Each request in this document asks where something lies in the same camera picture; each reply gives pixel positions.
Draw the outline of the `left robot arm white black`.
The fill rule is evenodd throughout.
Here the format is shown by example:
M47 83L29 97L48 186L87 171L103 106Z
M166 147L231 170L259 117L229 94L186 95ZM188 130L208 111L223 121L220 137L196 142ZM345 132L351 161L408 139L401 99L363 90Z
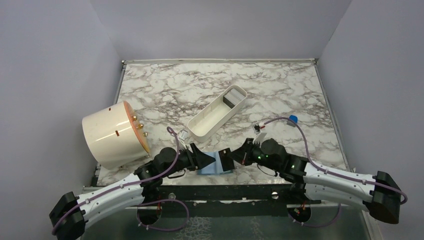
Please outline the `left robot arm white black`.
M118 182L90 193L64 194L49 214L52 235L59 240L76 240L94 223L115 212L157 205L158 186L164 178L180 171L201 170L218 159L218 154L202 152L193 143L189 149L165 147L153 160Z

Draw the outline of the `white oblong plastic tray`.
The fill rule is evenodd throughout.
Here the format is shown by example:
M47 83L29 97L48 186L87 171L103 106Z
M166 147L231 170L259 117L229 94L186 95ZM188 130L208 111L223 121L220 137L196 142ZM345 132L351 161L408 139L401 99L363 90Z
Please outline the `white oblong plastic tray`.
M244 95L244 99L237 105L233 105L226 98L227 93L231 89L238 89ZM246 90L238 85L229 86L188 121L187 128L193 139L199 143L206 142L207 139L244 107L247 98L248 93Z

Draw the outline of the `black credit card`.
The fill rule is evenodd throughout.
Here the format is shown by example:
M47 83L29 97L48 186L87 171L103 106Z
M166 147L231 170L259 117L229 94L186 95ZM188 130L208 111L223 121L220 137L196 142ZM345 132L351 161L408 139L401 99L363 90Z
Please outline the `black credit card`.
M223 172L233 171L235 169L234 161L231 158L231 150L230 148L225 148L218 152L221 167Z

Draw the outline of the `blue leather card holder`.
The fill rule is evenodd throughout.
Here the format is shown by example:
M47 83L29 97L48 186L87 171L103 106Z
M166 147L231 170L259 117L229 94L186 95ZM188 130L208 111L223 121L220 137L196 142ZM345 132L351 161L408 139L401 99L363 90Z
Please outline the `blue leather card holder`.
M219 155L218 151L214 151L214 152L204 152L206 155L208 155L209 157L212 157L215 159L215 161L209 165L207 165L206 167L200 169L197 171L198 175L221 175L224 171L223 171L223 167L222 167L222 163L221 163L221 158Z

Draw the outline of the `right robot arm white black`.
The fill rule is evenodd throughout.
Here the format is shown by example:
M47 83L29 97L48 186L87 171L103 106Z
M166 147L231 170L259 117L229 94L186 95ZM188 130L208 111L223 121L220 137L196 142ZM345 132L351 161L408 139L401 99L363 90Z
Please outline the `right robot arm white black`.
M296 204L306 199L330 201L356 207L387 224L399 223L400 188L384 171L360 174L316 165L306 157L287 153L272 138L263 143L247 138L229 157L243 166L259 164L292 183L288 196Z

